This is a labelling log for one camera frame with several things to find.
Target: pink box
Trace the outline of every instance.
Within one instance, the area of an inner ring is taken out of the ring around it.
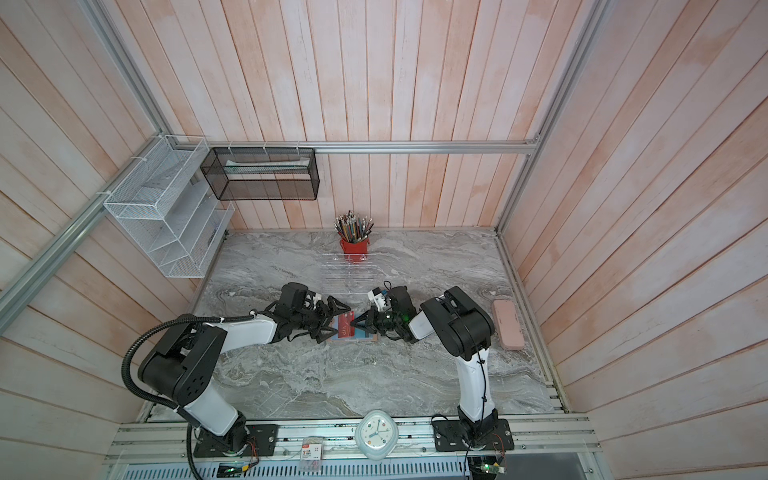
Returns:
[[[518,311],[511,300],[493,301],[493,322],[502,347],[506,350],[522,350],[525,338],[518,321]]]

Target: black mesh basket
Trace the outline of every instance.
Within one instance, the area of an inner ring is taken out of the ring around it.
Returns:
[[[316,200],[312,148],[215,147],[200,166],[219,200]]]

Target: gray marble surface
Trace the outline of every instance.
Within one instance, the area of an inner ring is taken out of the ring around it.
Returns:
[[[415,306],[458,285],[491,312],[493,299],[511,299],[511,287],[494,242],[482,230],[374,232],[365,263],[339,255],[330,232],[236,233],[226,239],[198,315],[242,315],[264,308],[296,281],[332,294],[357,313],[366,292],[384,280],[407,285]],[[500,413],[553,411],[530,345],[501,349],[494,336],[490,390]],[[325,342],[308,336],[251,346],[221,356],[214,373],[228,402],[251,419],[359,417],[382,409],[390,415],[455,414],[455,360],[437,336],[415,345]],[[176,419],[155,406],[150,421]]]

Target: clock face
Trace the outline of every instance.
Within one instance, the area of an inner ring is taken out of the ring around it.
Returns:
[[[360,429],[362,442],[372,450],[383,450],[393,442],[392,423],[381,415],[372,415]]]

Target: bundle of pencils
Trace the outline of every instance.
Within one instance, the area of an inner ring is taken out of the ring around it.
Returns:
[[[368,238],[373,228],[369,217],[358,217],[353,211],[336,217],[336,231],[347,243],[360,243]]]

